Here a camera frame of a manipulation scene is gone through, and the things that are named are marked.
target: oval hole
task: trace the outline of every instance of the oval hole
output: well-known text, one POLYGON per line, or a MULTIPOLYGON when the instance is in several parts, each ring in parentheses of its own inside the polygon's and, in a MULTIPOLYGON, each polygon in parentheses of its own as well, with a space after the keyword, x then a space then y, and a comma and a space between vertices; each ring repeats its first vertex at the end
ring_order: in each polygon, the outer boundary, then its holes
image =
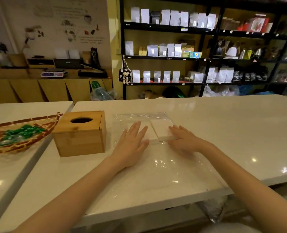
POLYGON ((91 118, 80 117, 80 118, 72 119, 70 122, 72 122, 72 123, 87 123, 87 122, 90 122, 92 120, 93 119, 91 119, 91 118))

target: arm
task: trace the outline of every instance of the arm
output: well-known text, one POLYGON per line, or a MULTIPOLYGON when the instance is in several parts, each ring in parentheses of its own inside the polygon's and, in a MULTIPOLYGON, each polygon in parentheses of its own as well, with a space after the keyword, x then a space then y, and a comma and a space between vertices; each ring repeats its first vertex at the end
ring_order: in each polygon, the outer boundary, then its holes
POLYGON ((109 181, 125 167, 134 165, 149 145, 141 142, 148 127, 138 133, 140 122, 125 130, 111 156, 71 187, 33 214, 13 233, 64 233, 84 215, 109 181))
POLYGON ((220 149, 182 126, 169 127, 176 140, 169 141, 179 152, 202 153, 244 202, 261 226, 272 233, 287 233, 287 201, 239 166, 220 149))

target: wooden box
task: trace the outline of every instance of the wooden box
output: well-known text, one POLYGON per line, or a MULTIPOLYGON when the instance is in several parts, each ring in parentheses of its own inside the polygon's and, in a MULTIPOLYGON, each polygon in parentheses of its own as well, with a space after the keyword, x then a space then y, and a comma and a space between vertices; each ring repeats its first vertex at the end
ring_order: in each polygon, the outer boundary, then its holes
POLYGON ((104 111, 65 113, 52 132, 60 157, 104 153, 104 111))

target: white countertop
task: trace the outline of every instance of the white countertop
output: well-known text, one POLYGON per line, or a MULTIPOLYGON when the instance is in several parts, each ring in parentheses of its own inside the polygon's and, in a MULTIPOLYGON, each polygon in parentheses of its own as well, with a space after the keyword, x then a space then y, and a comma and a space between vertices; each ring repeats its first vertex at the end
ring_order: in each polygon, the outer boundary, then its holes
MULTIPOLYGON (((287 98, 280 95, 78 102, 73 111, 104 110, 106 153, 60 158, 54 141, 0 220, 11 231, 112 152, 113 114, 165 111, 177 125, 213 142, 267 185, 287 181, 287 98)), ((120 172, 77 226, 197 202, 231 193, 208 161, 177 156, 164 144, 149 146, 120 172)))
MULTIPOLYGON (((0 123, 64 113, 72 108, 72 101, 0 104, 0 123)), ((0 154, 0 217, 51 140, 49 135, 25 152, 0 154)))

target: digital scale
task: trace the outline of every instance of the digital scale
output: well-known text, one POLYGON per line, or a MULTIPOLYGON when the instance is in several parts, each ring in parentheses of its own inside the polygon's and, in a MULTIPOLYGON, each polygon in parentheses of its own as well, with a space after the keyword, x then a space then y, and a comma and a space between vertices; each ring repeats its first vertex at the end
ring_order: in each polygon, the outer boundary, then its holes
POLYGON ((67 71, 64 69, 45 69, 41 73, 43 78, 63 78, 67 75, 67 71))

